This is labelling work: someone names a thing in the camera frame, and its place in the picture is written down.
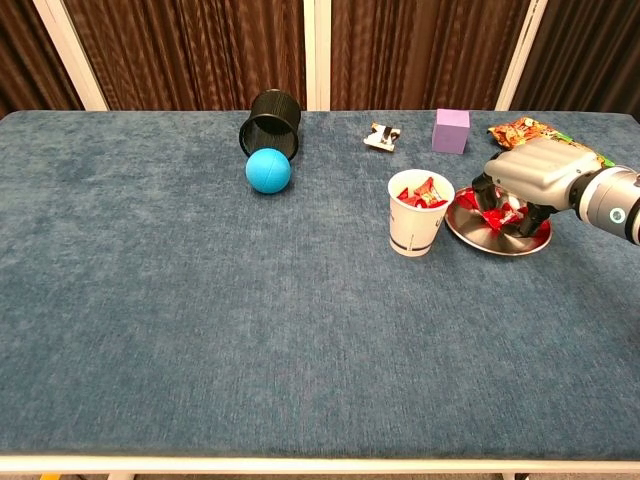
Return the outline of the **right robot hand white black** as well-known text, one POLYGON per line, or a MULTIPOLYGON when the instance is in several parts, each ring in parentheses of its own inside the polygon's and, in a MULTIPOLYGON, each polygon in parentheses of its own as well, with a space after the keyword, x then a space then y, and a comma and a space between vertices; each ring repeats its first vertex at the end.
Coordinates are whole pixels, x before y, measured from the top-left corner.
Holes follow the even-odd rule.
POLYGON ((482 211, 498 207, 498 192, 524 201, 527 213, 518 235, 530 237, 551 215, 573 207, 570 191, 578 178, 601 168, 592 151, 536 138, 494 155, 472 181, 472 189, 482 211))

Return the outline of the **white paper cup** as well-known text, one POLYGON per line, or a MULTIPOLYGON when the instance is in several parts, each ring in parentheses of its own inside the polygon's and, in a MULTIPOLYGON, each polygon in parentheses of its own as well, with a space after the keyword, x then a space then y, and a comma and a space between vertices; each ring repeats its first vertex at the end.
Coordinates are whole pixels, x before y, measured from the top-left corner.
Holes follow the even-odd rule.
POLYGON ((396 173, 388 182, 389 194, 389 242, 399 254, 408 257, 425 255, 431 249, 444 215, 455 197, 451 183, 442 175, 422 169, 409 169, 396 173), (396 199, 405 188, 419 187, 429 176, 436 189, 447 200, 444 206, 434 209, 410 207, 396 199))

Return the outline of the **black mesh pen cup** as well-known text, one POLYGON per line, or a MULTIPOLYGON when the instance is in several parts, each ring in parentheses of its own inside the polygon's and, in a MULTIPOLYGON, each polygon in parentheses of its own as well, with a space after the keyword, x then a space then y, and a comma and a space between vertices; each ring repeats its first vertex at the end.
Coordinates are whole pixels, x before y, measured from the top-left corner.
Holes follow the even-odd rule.
POLYGON ((298 152, 301 108, 289 93, 278 89, 261 92, 253 101, 239 131, 239 144, 247 157, 272 148, 291 161, 298 152))

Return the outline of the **orange green snack bag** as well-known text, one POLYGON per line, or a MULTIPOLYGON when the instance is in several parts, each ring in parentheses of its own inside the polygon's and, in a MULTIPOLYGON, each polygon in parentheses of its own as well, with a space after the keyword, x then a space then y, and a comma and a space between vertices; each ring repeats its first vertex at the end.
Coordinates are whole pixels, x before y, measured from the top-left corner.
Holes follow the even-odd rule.
POLYGON ((490 126, 487 132, 493 136, 497 143, 504 149, 511 150, 516 146, 524 145, 528 141, 545 138, 593 152, 603 167, 613 167, 615 163, 604 155, 590 147, 579 143, 569 135, 560 132, 555 127, 537 121, 531 117, 521 117, 513 122, 490 126))

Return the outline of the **round metal plate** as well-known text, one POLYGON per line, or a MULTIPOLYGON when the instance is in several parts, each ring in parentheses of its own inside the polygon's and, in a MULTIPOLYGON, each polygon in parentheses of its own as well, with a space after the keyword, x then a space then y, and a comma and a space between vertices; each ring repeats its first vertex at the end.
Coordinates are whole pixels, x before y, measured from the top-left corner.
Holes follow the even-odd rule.
MULTIPOLYGON (((498 194, 502 193, 508 194, 496 189, 497 205, 498 194)), ((459 239, 481 251, 502 256, 529 255, 542 250, 552 238, 552 232, 534 237, 515 237, 492 231, 480 223, 478 214, 463 211, 454 204, 454 200, 445 215, 447 226, 459 239)))

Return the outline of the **purple cube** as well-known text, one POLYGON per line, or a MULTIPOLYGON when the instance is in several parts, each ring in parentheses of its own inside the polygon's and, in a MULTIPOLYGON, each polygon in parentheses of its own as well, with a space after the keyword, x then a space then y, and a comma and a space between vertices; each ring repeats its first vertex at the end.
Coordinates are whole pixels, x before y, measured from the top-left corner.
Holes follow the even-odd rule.
POLYGON ((432 132, 432 150, 462 154, 470 131, 470 112, 438 108, 432 132))

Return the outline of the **brown pleated curtain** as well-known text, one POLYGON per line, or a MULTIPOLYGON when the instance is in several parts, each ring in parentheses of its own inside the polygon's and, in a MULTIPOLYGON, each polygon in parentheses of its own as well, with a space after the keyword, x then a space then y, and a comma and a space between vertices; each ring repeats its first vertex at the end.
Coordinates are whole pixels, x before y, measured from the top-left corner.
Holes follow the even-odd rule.
POLYGON ((0 119, 83 105, 32 0, 0 0, 0 119))
POLYGON ((64 0, 112 110, 306 103, 303 0, 64 0))
POLYGON ((529 5, 332 0, 332 109, 494 109, 529 5))
POLYGON ((640 0, 548 0, 511 108, 640 122, 640 0))

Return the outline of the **blue ball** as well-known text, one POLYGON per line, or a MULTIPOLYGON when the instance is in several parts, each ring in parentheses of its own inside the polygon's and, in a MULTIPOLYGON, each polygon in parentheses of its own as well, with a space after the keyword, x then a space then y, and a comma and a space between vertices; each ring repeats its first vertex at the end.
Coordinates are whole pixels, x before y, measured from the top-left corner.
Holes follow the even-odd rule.
POLYGON ((252 153, 245 167, 250 186, 262 194, 284 190, 291 179, 289 159, 279 150, 262 148, 252 153))

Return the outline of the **blue fabric table mat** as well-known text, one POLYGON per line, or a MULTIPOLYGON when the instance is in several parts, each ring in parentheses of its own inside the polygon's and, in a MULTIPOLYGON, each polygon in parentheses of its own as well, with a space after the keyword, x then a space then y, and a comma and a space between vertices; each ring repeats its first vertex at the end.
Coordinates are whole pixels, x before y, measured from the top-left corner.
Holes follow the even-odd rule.
POLYGON ((640 248, 571 212, 527 257, 389 245, 390 177, 467 185, 514 113, 460 156, 430 111, 307 113, 273 196, 245 119, 0 120, 1 453, 640 459, 640 248))

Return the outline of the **white partition frame post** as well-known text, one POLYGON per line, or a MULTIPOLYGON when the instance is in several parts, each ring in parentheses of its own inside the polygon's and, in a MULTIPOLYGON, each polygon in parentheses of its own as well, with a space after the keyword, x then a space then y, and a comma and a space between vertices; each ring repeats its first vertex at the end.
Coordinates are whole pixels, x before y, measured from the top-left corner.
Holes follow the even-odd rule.
POLYGON ((108 103, 82 46, 64 0, 31 1, 44 24, 84 109, 87 111, 108 111, 108 103))
POLYGON ((306 106, 331 108, 332 0, 303 0, 306 106))
POLYGON ((494 110, 508 111, 542 22, 548 0, 530 0, 524 22, 502 83, 494 110))

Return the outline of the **white table frame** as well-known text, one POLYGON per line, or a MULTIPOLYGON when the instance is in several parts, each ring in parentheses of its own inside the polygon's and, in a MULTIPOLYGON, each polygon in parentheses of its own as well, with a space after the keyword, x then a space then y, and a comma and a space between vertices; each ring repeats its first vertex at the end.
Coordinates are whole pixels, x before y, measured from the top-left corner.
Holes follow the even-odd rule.
POLYGON ((640 460, 318 459, 0 454, 2 474, 640 474, 640 460))

